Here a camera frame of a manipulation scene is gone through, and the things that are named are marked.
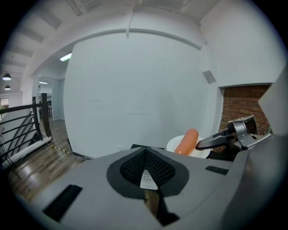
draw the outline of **metal railing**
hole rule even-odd
[[[20,117],[13,118],[4,122],[0,122],[0,127],[1,127],[3,124],[17,121],[19,119],[23,119],[23,122],[19,126],[17,127],[12,126],[11,129],[5,132],[2,132],[2,135],[5,135],[11,131],[16,130],[14,136],[11,139],[5,140],[5,142],[3,143],[0,142],[0,163],[5,162],[8,158],[18,153],[19,150],[21,149],[21,146],[23,146],[24,144],[27,144],[34,140],[43,140],[40,126],[39,126],[39,121],[38,121],[37,108],[41,108],[42,110],[43,126],[44,126],[46,136],[52,137],[50,126],[49,126],[49,120],[48,120],[48,102],[47,102],[46,93],[42,94],[42,103],[36,104],[36,98],[33,97],[33,104],[31,105],[18,106],[18,107],[12,107],[8,109],[0,110],[0,115],[1,115],[5,113],[14,112],[14,111],[31,109],[31,112],[26,116],[20,116]],[[27,135],[34,131],[35,131],[35,134],[33,135],[33,137],[27,140]],[[4,148],[4,145],[6,144],[9,144],[9,147],[7,149]]]

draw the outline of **ceiling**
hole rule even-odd
[[[196,23],[219,2],[220,0],[43,0],[37,4],[20,22],[6,50],[1,57],[0,85],[2,76],[10,73],[12,76],[11,92],[20,91],[21,77],[26,67],[31,63],[33,53],[41,46],[42,42],[55,33],[63,23],[77,20],[82,15],[91,13],[99,8],[133,5],[150,6],[173,10],[182,14]],[[50,57],[35,72],[54,79],[65,77],[68,62],[61,62],[60,57],[72,51],[72,47],[63,48]]]

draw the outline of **ceiling light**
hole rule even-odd
[[[4,80],[4,81],[10,81],[11,80],[11,75],[10,74],[5,74],[3,77],[2,77],[2,79]]]
[[[66,60],[70,59],[71,55],[72,55],[72,53],[69,53],[69,54],[65,55],[64,57],[60,58],[60,60],[66,61]]]

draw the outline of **white plate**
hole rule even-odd
[[[171,139],[168,142],[168,144],[167,144],[166,150],[170,151],[170,152],[174,152],[175,149],[177,148],[177,146],[180,144],[180,142],[183,139],[183,137],[184,137],[184,135],[177,136],[177,137]],[[201,141],[201,140],[203,140],[203,138],[202,137],[198,137],[197,143],[199,141]],[[196,150],[196,149],[194,149],[193,151],[190,152],[190,154],[188,156],[206,158],[209,155],[210,151],[211,151],[210,149],[205,149],[205,150]]]

